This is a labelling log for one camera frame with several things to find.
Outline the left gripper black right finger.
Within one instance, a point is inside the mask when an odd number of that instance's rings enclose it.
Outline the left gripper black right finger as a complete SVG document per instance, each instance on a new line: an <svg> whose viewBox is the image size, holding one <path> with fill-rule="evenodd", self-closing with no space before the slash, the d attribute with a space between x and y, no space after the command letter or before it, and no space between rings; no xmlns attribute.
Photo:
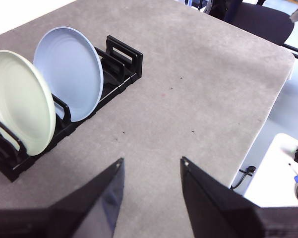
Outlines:
<svg viewBox="0 0 298 238"><path fill-rule="evenodd" d="M180 160L180 175L196 238L298 238L298 207L259 207L187 157Z"/></svg>

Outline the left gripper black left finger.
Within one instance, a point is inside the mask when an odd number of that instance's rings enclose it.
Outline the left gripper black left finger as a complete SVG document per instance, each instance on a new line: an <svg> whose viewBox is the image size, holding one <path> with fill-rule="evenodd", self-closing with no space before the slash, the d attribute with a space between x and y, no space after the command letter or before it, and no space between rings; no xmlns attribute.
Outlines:
<svg viewBox="0 0 298 238"><path fill-rule="evenodd" d="M112 238L123 190L120 158L49 207L1 209L0 238Z"/></svg>

